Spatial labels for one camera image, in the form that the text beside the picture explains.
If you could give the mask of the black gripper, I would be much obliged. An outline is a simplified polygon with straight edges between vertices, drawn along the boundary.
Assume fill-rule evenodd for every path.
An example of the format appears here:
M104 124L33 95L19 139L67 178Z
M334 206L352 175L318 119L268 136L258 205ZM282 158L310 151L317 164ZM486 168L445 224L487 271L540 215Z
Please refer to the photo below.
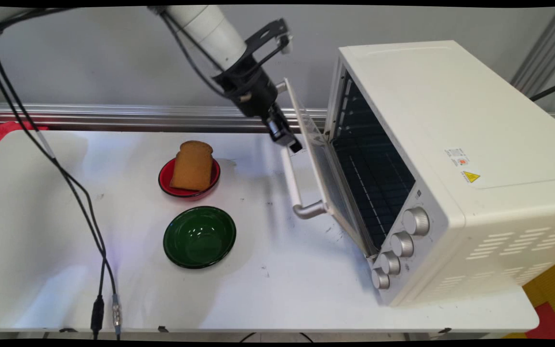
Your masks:
M263 68L251 71L255 65L256 62L238 62L212 79L245 117L260 117L264 120L274 143L297 153L302 149L300 141L286 119L277 115L277 88Z

